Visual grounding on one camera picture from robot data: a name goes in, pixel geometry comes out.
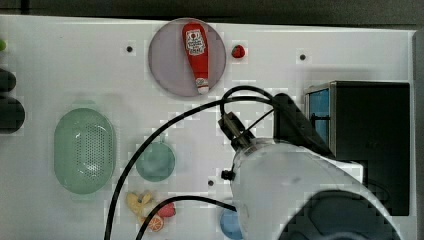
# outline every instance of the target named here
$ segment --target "red toy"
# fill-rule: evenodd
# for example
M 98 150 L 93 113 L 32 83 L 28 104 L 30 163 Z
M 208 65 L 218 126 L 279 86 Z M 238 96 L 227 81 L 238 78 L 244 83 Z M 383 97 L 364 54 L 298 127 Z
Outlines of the red toy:
M 200 94 L 209 91 L 208 84 L 208 40 L 203 27 L 196 22 L 187 23 L 182 30 L 184 48 L 193 70 L 197 90 Z
M 168 218 L 175 215 L 175 206 L 174 203 L 168 203 L 163 206 L 157 213 L 162 218 Z
M 233 48 L 233 51 L 231 52 L 231 55 L 234 58 L 242 58 L 242 57 L 244 57 L 245 54 L 246 54 L 246 52 L 244 51 L 244 48 L 241 45 L 235 46 Z

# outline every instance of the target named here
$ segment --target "dark green object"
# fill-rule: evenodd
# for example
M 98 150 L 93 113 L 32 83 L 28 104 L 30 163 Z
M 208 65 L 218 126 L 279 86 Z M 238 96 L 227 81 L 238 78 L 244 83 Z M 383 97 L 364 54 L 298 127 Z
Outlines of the dark green object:
M 16 86 L 16 77 L 0 68 L 0 92 L 9 92 Z
M 0 39 L 0 52 L 6 49 L 6 42 Z
M 11 97 L 0 97 L 0 133 L 14 133 L 25 120 L 22 104 Z

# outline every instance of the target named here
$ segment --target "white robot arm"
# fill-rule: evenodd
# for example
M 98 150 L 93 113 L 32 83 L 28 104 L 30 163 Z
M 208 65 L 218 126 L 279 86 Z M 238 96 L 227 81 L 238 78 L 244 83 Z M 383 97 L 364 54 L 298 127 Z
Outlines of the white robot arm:
M 351 174 L 360 179 L 361 169 L 352 164 Z M 308 149 L 262 140 L 236 155 L 233 171 L 245 240 L 402 239 L 358 179 Z

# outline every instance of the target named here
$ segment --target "blue bowl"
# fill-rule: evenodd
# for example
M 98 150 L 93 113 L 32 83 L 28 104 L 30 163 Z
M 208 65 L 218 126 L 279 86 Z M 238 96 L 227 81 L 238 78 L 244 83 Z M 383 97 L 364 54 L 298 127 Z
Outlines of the blue bowl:
M 222 232 L 230 239 L 233 240 L 242 240 L 243 236 L 241 234 L 240 225 L 238 222 L 237 212 L 233 212 L 228 209 L 224 209 L 221 214 L 220 226 Z

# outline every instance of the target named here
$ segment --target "ketchup bottle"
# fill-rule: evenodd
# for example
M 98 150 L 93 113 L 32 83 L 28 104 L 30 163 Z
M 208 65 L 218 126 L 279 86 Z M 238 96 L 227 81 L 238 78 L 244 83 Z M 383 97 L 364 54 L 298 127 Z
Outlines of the ketchup bottle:
M 209 91 L 208 40 L 205 30 L 199 23 L 190 22 L 183 27 L 182 36 L 197 90 L 200 94 L 205 94 Z

